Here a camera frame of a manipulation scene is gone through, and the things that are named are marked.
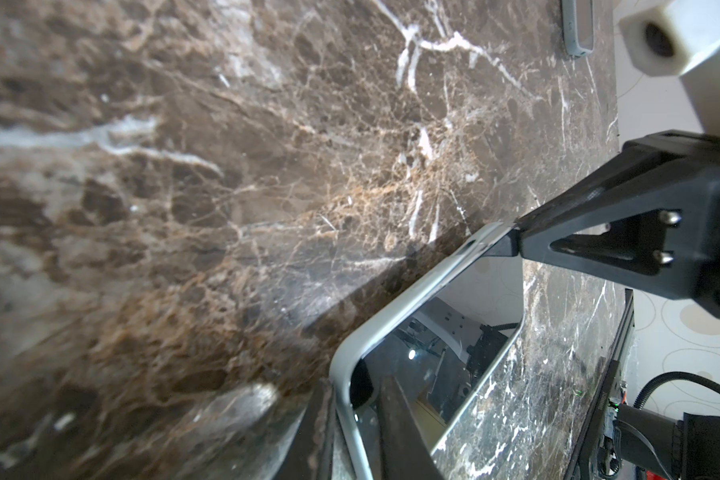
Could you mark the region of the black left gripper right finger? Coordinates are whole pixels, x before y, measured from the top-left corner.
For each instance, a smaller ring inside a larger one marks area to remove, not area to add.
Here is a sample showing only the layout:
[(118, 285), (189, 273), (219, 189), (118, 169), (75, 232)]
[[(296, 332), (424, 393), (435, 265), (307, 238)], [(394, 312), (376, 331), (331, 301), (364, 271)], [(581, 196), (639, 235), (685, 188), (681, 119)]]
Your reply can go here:
[(382, 378), (378, 415), (382, 477), (442, 480), (399, 382), (393, 376)]

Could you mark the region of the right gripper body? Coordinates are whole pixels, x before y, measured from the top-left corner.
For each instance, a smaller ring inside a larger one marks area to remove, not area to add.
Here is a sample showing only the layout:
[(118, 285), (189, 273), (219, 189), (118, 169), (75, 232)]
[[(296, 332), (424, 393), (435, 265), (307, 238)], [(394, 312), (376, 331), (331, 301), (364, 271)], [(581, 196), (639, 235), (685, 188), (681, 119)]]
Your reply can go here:
[(622, 151), (641, 156), (633, 199), (658, 228), (648, 272), (630, 286), (720, 319), (720, 137), (667, 131)]

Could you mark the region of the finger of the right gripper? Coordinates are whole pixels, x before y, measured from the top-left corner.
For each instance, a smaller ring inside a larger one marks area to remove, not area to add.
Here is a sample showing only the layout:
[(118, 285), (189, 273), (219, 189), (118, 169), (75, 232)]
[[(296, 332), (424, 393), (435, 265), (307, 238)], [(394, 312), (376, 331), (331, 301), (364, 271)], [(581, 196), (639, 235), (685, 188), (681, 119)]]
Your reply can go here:
[(610, 161), (517, 221), (519, 252), (670, 299), (699, 292), (708, 167)]

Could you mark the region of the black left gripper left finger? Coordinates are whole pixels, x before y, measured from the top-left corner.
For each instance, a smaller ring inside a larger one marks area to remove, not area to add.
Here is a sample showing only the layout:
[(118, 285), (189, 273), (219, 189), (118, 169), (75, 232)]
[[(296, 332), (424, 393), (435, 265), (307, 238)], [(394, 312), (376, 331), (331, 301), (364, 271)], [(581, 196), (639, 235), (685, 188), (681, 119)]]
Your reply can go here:
[(328, 480), (336, 432), (335, 389), (320, 380), (274, 480)]

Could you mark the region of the silver phone dark screen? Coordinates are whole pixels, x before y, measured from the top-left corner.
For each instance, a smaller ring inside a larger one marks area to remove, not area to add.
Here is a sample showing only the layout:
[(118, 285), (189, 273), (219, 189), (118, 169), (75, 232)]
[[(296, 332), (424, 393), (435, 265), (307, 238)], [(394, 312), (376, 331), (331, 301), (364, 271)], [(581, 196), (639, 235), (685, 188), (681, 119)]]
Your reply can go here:
[(524, 323), (522, 259), (510, 223), (487, 224), (350, 334), (330, 366), (354, 474), (380, 479), (382, 381), (399, 383), (433, 454)]

